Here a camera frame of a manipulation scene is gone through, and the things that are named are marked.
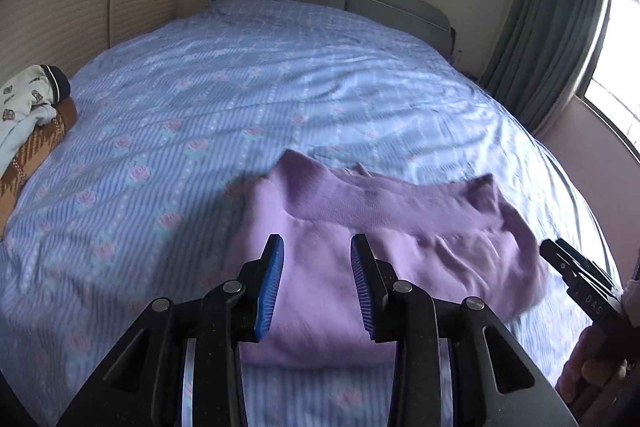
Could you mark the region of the person's right hand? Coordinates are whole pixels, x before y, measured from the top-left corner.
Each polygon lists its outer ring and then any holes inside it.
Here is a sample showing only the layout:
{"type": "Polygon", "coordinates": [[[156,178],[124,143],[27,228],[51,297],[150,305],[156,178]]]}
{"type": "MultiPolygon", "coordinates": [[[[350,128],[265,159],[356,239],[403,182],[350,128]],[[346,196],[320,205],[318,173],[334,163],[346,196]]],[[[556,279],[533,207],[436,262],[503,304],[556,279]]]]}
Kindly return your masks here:
{"type": "Polygon", "coordinates": [[[608,338],[584,329],[555,390],[579,426],[639,424],[639,329],[608,338]]]}

